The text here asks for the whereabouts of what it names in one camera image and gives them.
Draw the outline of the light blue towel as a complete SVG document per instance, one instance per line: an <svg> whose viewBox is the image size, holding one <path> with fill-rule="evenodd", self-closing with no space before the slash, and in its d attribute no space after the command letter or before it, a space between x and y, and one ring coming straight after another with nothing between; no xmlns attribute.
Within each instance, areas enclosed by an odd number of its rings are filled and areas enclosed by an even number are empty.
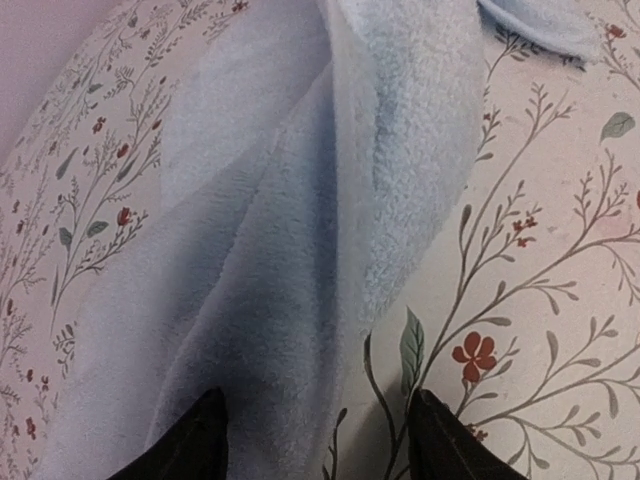
<svg viewBox="0 0 640 480"><path fill-rule="evenodd" d="M263 1L163 142L163 213L81 311L38 479L109 479L208 390L224 479L316 479L355 348L477 155L481 19L590 60L574 1Z"/></svg>

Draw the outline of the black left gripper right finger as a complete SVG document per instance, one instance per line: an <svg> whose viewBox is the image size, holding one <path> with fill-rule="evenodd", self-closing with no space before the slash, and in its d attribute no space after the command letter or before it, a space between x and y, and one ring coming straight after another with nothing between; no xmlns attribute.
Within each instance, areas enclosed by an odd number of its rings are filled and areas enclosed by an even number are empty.
<svg viewBox="0 0 640 480"><path fill-rule="evenodd" d="M413 392L407 417L409 472L424 480L523 480L484 447L429 390Z"/></svg>

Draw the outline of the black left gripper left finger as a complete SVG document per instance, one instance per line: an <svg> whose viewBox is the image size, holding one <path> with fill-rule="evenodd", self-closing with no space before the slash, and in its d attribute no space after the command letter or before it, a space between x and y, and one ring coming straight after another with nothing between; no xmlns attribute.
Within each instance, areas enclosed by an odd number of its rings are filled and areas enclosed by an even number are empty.
<svg viewBox="0 0 640 480"><path fill-rule="evenodd" d="M206 391L139 458L109 480L219 480L227 475L228 414L221 389Z"/></svg>

